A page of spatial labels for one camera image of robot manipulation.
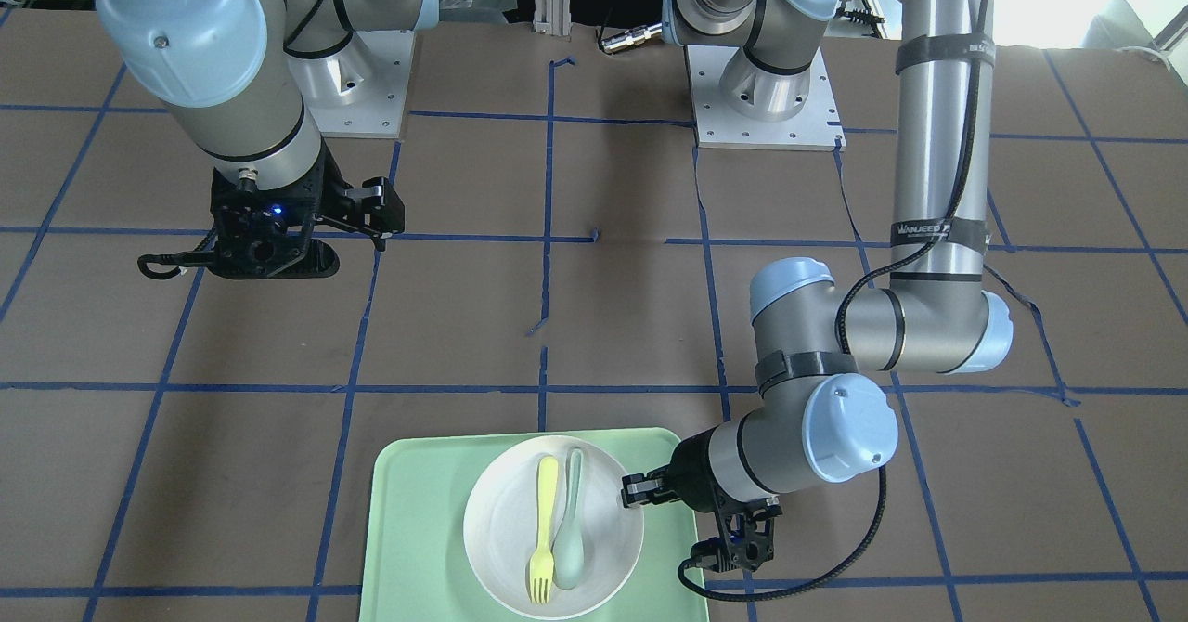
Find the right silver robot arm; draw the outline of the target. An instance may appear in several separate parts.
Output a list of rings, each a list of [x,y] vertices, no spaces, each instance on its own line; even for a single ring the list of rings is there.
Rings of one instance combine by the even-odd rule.
[[[321,279],[339,254],[318,226],[381,253],[405,229],[387,176],[342,177],[317,109],[385,93],[365,32],[438,21],[440,0],[95,0],[124,64],[211,158],[211,229],[194,250],[145,254],[143,277]]]

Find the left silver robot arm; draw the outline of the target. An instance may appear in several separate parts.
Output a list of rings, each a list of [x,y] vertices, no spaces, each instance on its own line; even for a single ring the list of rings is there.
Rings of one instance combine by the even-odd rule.
[[[985,372],[1013,344],[1006,303],[982,287],[993,0],[898,1],[890,261],[847,291],[815,259],[767,264],[750,285],[762,407],[623,481],[625,507],[682,502],[716,521],[680,575],[756,571],[773,556],[781,496],[886,478],[899,427],[871,372]]]

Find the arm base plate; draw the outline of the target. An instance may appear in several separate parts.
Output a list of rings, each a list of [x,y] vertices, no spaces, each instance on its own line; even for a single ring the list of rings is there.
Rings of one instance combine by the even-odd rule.
[[[688,45],[685,61],[700,148],[847,148],[822,52],[794,75],[762,71],[742,47]]]
[[[323,137],[402,137],[416,38],[412,31],[356,32],[329,56],[287,56]]]

